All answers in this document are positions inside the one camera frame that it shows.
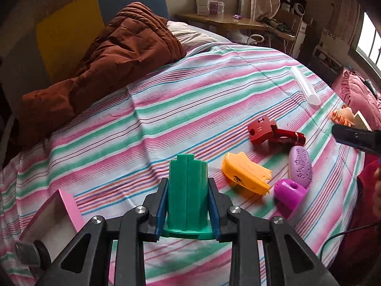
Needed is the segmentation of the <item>person's right hand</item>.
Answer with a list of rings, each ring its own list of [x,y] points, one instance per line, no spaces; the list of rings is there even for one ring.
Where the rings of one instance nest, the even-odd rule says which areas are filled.
[[[373,213],[381,220],[381,181],[380,181],[380,168],[377,168],[375,172],[375,191],[373,194]]]

